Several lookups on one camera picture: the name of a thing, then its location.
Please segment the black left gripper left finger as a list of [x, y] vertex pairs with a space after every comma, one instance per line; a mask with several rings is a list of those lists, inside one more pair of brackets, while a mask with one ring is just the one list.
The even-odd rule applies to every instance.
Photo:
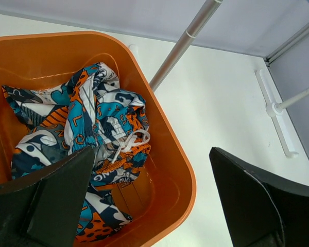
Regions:
[[94, 163], [90, 147], [0, 184], [0, 246], [73, 246]]

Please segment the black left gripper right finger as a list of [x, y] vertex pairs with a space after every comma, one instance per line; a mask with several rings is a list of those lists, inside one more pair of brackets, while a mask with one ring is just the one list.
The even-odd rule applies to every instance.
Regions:
[[309, 186], [221, 148], [209, 158], [233, 246], [309, 246]]

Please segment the colourful patterned shorts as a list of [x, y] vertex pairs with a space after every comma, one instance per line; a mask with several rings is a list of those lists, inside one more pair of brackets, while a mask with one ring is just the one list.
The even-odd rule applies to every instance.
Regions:
[[130, 223], [132, 217], [115, 205], [111, 187], [135, 181], [149, 155], [145, 99], [121, 89], [117, 74], [103, 62], [49, 89], [4, 85], [2, 90], [19, 122], [29, 129], [13, 152], [12, 178], [91, 147], [94, 163], [76, 240], [100, 241]]

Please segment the orange plastic basket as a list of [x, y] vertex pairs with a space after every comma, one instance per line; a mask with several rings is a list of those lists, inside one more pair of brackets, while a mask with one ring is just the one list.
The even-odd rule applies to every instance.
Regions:
[[0, 37], [0, 184], [12, 178], [11, 161], [29, 129], [19, 122], [4, 97], [4, 85], [45, 90], [68, 82], [82, 68], [103, 62], [121, 89], [141, 95], [151, 146], [138, 178], [112, 185], [115, 205], [132, 217], [103, 240], [73, 246], [150, 246], [190, 214], [196, 194], [191, 165], [136, 59], [127, 47], [99, 32], [65, 32]]

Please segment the silver clothes rack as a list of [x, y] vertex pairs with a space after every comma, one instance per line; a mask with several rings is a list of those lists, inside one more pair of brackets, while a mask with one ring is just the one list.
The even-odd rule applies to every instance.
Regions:
[[[204, 2], [196, 16], [193, 18], [189, 26], [185, 29], [179, 40], [176, 42], [176, 44], [158, 69], [158, 71], [155, 73], [154, 77], [151, 79], [150, 87], [153, 91], [155, 91], [159, 87], [162, 81], [170, 73], [170, 71], [184, 55], [184, 53], [195, 40], [202, 28], [206, 25], [208, 20], [213, 16], [215, 11], [221, 4], [222, 1]], [[274, 52], [272, 52], [269, 55], [268, 64], [275, 61], [277, 58], [289, 51], [293, 46], [295, 46], [298, 42], [304, 39], [307, 35], [309, 35], [309, 23], [306, 24], [291, 38], [289, 38], [283, 45], [281, 45]], [[268, 116], [272, 119], [285, 156], [288, 158], [296, 158], [299, 153], [294, 147], [294, 142], [292, 141], [289, 131], [284, 122], [283, 114], [286, 112], [286, 109], [288, 107], [309, 96], [309, 87], [282, 102], [278, 102], [273, 95], [273, 92], [268, 83], [268, 77], [266, 77], [264, 70], [257, 70], [255, 72], [255, 75], [266, 103], [266, 112]]]

